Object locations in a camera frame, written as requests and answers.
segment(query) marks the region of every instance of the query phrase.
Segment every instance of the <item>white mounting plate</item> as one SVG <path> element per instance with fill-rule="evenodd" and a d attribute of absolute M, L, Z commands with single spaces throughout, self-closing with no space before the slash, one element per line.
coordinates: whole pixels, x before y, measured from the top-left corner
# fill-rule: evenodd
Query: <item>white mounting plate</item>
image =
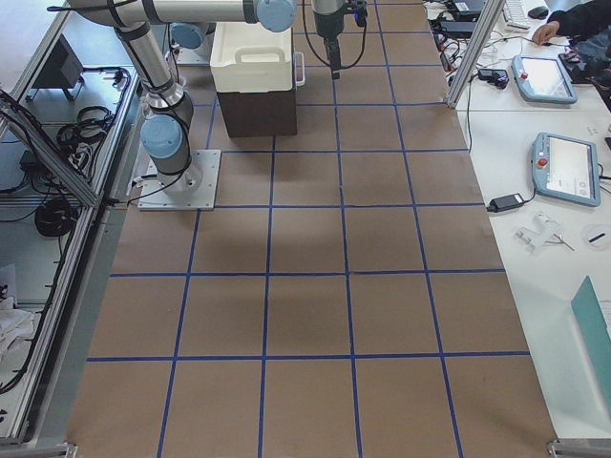
<path fill-rule="evenodd" d="M 180 48 L 180 54 L 176 59 L 176 62 L 179 65 L 185 66 L 209 66 L 210 65 L 210 56 L 205 58 L 203 55 L 197 54 L 193 50 L 187 50 L 186 48 Z"/>
<path fill-rule="evenodd" d="M 221 167 L 221 150 L 191 150 L 191 156 L 203 170 L 203 179 L 195 191 L 168 194 L 159 191 L 147 198 L 141 198 L 137 207 L 140 210 L 212 210 L 217 195 L 219 169 Z M 157 168 L 153 161 L 149 164 L 147 174 L 156 174 Z M 142 194 L 158 191 L 161 185 L 156 179 L 144 182 Z"/>

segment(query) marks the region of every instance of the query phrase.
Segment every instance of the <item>white keyboard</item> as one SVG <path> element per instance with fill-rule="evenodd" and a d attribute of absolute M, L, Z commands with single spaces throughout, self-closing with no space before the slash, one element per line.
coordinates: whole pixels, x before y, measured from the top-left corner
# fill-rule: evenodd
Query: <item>white keyboard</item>
<path fill-rule="evenodd" d="M 507 30 L 525 32 L 531 28 L 530 22 L 524 15 L 521 0 L 505 0 L 503 19 Z"/>

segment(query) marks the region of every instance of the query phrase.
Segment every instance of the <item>computer mouse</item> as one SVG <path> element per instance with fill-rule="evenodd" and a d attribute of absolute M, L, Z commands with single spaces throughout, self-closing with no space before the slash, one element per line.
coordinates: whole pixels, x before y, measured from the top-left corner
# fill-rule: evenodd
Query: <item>computer mouse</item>
<path fill-rule="evenodd" d="M 536 7 L 528 11 L 528 17 L 533 19 L 545 19 L 549 12 L 550 11 L 545 7 Z"/>

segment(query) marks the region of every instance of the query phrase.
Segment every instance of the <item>tablet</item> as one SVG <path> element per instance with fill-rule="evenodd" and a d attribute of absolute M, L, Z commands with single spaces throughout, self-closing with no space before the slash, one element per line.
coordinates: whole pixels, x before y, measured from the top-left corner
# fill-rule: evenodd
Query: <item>tablet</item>
<path fill-rule="evenodd" d="M 533 182 L 538 194 L 597 207 L 600 186 L 596 145 L 540 133 L 533 143 Z"/>
<path fill-rule="evenodd" d="M 555 58 L 517 55 L 512 62 L 512 71 L 520 94 L 529 102 L 577 102 L 571 78 Z"/>

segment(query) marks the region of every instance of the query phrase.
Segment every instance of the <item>black sleeve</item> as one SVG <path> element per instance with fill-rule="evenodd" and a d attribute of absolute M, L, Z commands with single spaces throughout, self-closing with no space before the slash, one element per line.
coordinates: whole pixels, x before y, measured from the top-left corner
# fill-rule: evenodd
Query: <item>black sleeve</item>
<path fill-rule="evenodd" d="M 558 21 L 558 35 L 585 40 L 611 25 L 611 0 L 592 0 L 569 11 L 554 11 L 547 22 Z"/>

